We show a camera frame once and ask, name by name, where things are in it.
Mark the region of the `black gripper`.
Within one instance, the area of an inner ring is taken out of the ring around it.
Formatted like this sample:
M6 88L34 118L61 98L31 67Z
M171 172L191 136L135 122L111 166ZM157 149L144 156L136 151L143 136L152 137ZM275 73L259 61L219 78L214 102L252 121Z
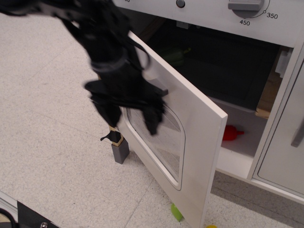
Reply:
M142 71L130 63L107 73L97 73L101 79L86 83L85 89L94 94L101 94L104 89L111 98L148 105L142 110L144 122L150 135L156 135L165 113L161 90L146 81ZM119 106L95 95L91 96L91 100L103 119L111 127L116 127L121 117Z

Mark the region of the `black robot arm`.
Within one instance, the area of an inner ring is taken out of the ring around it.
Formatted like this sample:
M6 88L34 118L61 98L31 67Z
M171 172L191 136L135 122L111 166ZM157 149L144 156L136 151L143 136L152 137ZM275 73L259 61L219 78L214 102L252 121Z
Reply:
M129 37L129 19L111 0L3 0L0 11L15 17L40 14L60 19L100 77L85 84L98 113L116 127L121 107L138 109L150 134L157 133L165 112L163 92L144 79L137 55L142 46Z

